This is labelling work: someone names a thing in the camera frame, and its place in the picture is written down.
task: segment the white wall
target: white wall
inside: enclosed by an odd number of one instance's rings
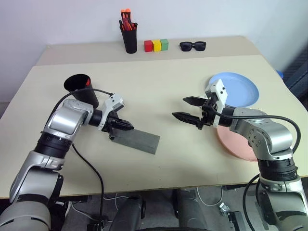
[[[140,40],[244,35],[279,70],[308,40],[308,0],[1,0],[0,102],[11,100],[46,44],[120,40],[126,7]]]

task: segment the beige table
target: beige table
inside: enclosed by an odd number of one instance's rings
[[[51,109],[66,94],[63,82],[78,73],[89,75],[95,88],[121,94],[126,107],[119,116],[136,129],[160,136],[156,155],[152,155],[113,143],[95,127],[82,127],[76,147],[101,173],[106,192],[236,184],[248,182],[258,173],[256,162],[236,158],[222,147],[214,128],[198,130],[171,114],[184,111],[200,116],[200,109],[182,98],[201,95],[208,80],[224,71],[245,75],[256,84],[260,97],[252,108],[298,123],[302,142],[294,160],[299,175],[308,175],[308,115],[301,103],[245,38],[203,40],[207,41],[205,52],[181,52],[177,40],[170,41],[169,51],[144,53],[140,45],[133,55],[124,53],[121,43],[47,48],[0,120],[0,197],[9,195]],[[97,96],[100,103],[106,99]],[[295,138],[293,127],[282,123]],[[61,173],[61,195],[100,192],[96,175],[72,150]]]

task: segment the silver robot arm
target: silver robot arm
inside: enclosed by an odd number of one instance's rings
[[[214,127],[221,125],[244,136],[258,160],[262,186],[258,198],[265,221],[275,225],[280,231],[308,230],[308,203],[293,161],[290,131],[269,118],[219,117],[213,108],[216,112],[228,116],[266,115],[255,109],[225,107],[227,93],[220,79],[206,88],[206,98],[183,99],[191,105],[202,108],[201,119],[184,112],[173,113],[174,117],[196,125],[199,129],[202,129],[203,125]]]
[[[30,151],[11,189],[12,203],[0,216],[0,231],[48,231],[51,218],[48,204],[59,194],[65,155],[81,126],[93,125],[101,131],[129,130],[133,126],[117,117],[124,107],[118,94],[110,96],[102,111],[81,101],[68,99],[49,119],[34,150]]]

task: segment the black cable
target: black cable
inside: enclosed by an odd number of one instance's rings
[[[260,205],[260,203],[259,203],[259,196],[258,196],[260,183],[261,183],[261,181],[260,181],[260,178],[259,178],[258,182],[257,182],[257,185],[256,185],[256,200],[257,200],[258,205]]]
[[[80,89],[80,90],[76,90],[74,92],[70,92],[68,94],[66,94],[65,96],[63,96],[58,102],[57,104],[55,105],[55,107],[53,108],[53,110],[51,111],[48,119],[47,119],[47,122],[46,124],[48,123],[49,119],[51,118],[52,114],[57,110],[57,108],[59,107],[59,105],[62,103],[63,100],[65,100],[68,96],[74,94],[74,93],[78,93],[78,92],[81,92],[81,91],[87,91],[87,90],[92,90],[92,91],[98,91],[98,92],[101,92],[101,93],[104,93],[104,94],[107,94],[107,95],[110,95],[112,96],[113,93],[110,93],[110,92],[107,92],[107,91],[104,91],[104,90],[100,90],[100,89],[88,89],[88,88],[84,88],[84,89]]]
[[[246,210],[246,194],[247,194],[247,191],[248,191],[248,188],[249,186],[252,184],[252,182],[254,182],[257,178],[259,177],[259,174],[254,176],[250,181],[249,183],[246,185],[245,187],[245,190],[244,190],[244,193],[243,193],[243,210],[244,210],[244,215],[245,215],[245,218],[246,218],[246,221],[250,227],[250,229],[252,231],[255,231],[254,227],[252,226],[250,220],[249,220],[249,217],[248,217],[248,214],[247,214],[247,210]]]
[[[211,109],[216,115],[218,115],[222,118],[226,118],[226,119],[281,119],[281,120],[287,121],[294,126],[296,133],[297,133],[296,142],[295,142],[295,145],[293,147],[293,153],[295,153],[296,149],[298,148],[298,145],[299,145],[299,142],[300,142],[300,139],[301,139],[301,133],[300,133],[299,126],[296,124],[296,122],[294,122],[291,119],[288,119],[288,118],[283,117],[283,116],[278,116],[278,115],[274,115],[274,116],[273,115],[262,115],[262,116],[261,115],[257,115],[257,116],[256,115],[251,115],[251,116],[223,115],[223,114],[217,112],[213,105],[211,105]]]
[[[100,221],[99,227],[101,228],[102,221],[103,221],[103,197],[104,197],[104,182],[103,182],[103,179],[102,179],[100,173],[95,169],[95,167],[93,167],[93,165],[90,164],[90,162],[87,161],[87,160],[78,152],[78,150],[76,149],[74,143],[72,144],[72,147],[73,147],[73,149],[75,150],[76,154],[79,155],[79,157],[80,157],[84,162],[86,162],[87,165],[89,165],[89,166],[92,168],[92,170],[96,173],[96,175],[97,175],[98,178],[100,179],[100,182],[101,182],[101,190],[102,190],[102,191],[101,191],[101,206],[100,206],[100,216],[99,216],[99,221]]]

